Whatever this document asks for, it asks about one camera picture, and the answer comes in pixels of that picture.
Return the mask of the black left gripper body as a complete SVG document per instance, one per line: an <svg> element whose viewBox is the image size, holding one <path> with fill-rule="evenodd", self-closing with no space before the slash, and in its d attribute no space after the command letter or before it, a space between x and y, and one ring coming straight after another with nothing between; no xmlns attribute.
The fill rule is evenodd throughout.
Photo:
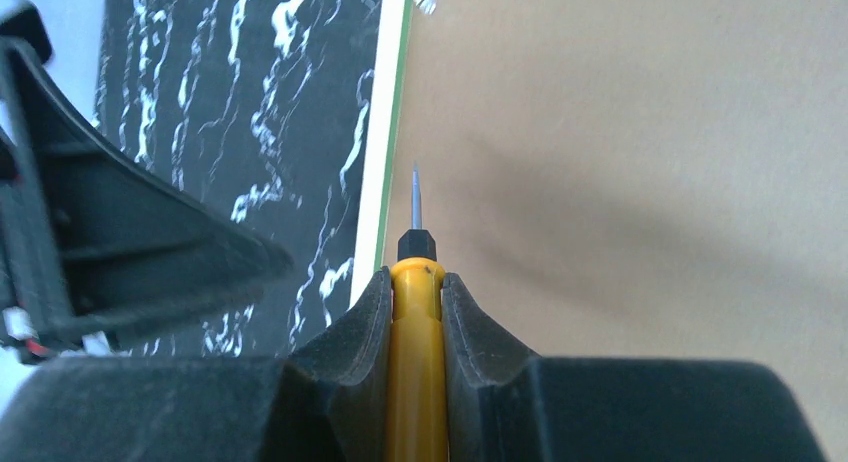
<svg viewBox="0 0 848 462"><path fill-rule="evenodd" d="M69 194L56 152L70 102L46 68L54 54L32 0L1 0L1 345L24 365L73 348Z"/></svg>

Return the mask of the green wooden photo frame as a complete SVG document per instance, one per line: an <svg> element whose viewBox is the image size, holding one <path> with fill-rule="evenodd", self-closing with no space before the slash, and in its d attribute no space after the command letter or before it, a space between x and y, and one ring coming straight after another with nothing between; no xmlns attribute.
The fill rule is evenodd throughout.
<svg viewBox="0 0 848 462"><path fill-rule="evenodd" d="M435 0L411 171L439 257L550 354L738 358L847 455L847 0Z"/></svg>

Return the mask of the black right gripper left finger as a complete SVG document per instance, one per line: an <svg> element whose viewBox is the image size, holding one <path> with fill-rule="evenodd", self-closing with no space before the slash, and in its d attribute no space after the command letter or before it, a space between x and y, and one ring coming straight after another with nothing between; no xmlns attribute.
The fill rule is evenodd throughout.
<svg viewBox="0 0 848 462"><path fill-rule="evenodd" d="M287 357L63 357L1 420L5 461L379 461L391 283Z"/></svg>

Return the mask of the yellow handled screwdriver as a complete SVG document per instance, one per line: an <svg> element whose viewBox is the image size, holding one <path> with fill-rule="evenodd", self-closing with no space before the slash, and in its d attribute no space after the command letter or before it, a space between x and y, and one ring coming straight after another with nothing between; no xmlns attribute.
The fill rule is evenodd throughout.
<svg viewBox="0 0 848 462"><path fill-rule="evenodd" d="M392 321L386 461L446 461L448 404L442 326L444 268L423 226L420 171L413 167L410 228L390 269Z"/></svg>

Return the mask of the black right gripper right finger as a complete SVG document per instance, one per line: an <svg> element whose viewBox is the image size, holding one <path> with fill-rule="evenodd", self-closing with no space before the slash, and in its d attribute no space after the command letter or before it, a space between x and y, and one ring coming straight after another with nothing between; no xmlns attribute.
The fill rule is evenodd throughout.
<svg viewBox="0 0 848 462"><path fill-rule="evenodd" d="M454 461L821 461L792 392L744 361L546 357L442 290Z"/></svg>

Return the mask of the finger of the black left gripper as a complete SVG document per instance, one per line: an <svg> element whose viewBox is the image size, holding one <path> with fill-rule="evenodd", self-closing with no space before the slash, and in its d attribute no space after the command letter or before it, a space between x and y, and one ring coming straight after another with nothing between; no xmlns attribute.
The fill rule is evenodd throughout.
<svg viewBox="0 0 848 462"><path fill-rule="evenodd" d="M286 250L137 166L71 103L60 124L72 350L98 332L123 348L254 303L290 273Z"/></svg>

